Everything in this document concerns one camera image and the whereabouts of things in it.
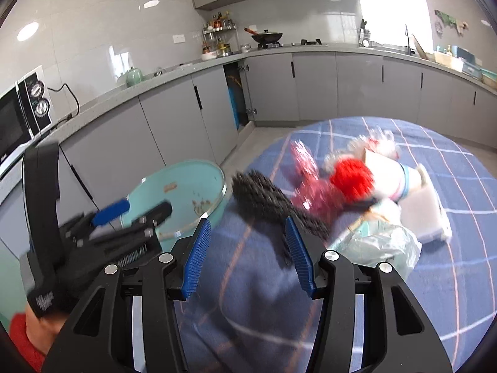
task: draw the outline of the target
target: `microwave knob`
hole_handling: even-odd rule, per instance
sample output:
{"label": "microwave knob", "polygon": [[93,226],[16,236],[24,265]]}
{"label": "microwave knob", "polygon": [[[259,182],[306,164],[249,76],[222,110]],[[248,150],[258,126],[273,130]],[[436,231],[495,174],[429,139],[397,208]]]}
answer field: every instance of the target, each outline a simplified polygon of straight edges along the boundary
{"label": "microwave knob", "polygon": [[31,88],[31,97],[41,98],[44,92],[45,92],[45,85],[43,84],[43,82],[37,81]]}
{"label": "microwave knob", "polygon": [[48,113],[49,108],[49,102],[45,98],[42,98],[36,103],[34,113],[38,118],[43,118]]}

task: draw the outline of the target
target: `stove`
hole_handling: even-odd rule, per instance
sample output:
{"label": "stove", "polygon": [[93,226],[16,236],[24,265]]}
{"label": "stove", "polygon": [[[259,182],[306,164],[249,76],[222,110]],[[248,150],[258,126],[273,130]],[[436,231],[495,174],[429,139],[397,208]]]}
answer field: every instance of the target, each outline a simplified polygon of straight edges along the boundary
{"label": "stove", "polygon": [[257,46],[257,49],[280,48],[282,46],[283,45],[280,42],[267,43],[267,44],[259,43],[259,46]]}
{"label": "stove", "polygon": [[307,41],[306,39],[302,39],[300,43],[281,44],[280,42],[275,42],[268,44],[259,44],[259,46],[257,46],[257,49],[290,48],[294,46],[316,46],[316,45],[328,46],[327,44],[321,43],[321,39],[316,39],[315,41]]}

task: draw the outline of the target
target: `blue gripper pad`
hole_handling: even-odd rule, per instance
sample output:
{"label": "blue gripper pad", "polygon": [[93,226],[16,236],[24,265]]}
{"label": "blue gripper pad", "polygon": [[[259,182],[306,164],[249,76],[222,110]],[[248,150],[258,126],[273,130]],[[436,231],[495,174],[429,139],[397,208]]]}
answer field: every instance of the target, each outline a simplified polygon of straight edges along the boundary
{"label": "blue gripper pad", "polygon": [[295,269],[297,270],[300,287],[312,298],[312,295],[316,291],[314,266],[312,265],[311,258],[307,253],[299,230],[291,217],[287,217],[286,219],[285,237],[288,247],[290,248],[290,254],[292,255]]}
{"label": "blue gripper pad", "polygon": [[211,241],[211,223],[207,219],[201,221],[193,236],[196,236],[195,244],[190,252],[183,270],[183,286],[181,293],[185,299],[197,290],[198,280],[202,271],[202,265],[207,255],[207,249]]}

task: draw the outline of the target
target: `pink tinsel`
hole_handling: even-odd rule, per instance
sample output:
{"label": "pink tinsel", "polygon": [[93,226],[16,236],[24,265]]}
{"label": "pink tinsel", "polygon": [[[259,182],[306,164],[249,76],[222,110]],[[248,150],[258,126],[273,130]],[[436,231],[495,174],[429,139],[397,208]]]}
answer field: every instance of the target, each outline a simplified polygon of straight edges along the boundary
{"label": "pink tinsel", "polygon": [[319,169],[304,143],[300,140],[292,142],[291,148],[297,173],[303,177],[292,198],[293,205],[303,207],[325,223],[331,224],[343,209],[344,194],[327,179],[319,178]]}

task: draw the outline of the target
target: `frying pan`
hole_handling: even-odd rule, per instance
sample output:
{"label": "frying pan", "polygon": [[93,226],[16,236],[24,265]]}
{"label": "frying pan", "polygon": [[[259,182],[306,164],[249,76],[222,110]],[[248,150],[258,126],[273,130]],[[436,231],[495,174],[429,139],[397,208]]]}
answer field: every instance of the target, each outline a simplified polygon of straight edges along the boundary
{"label": "frying pan", "polygon": [[264,30],[263,34],[258,34],[249,28],[245,28],[245,31],[252,34],[252,39],[255,40],[259,44],[275,43],[275,42],[279,41],[281,39],[281,37],[283,36],[282,33],[269,32],[267,29]]}

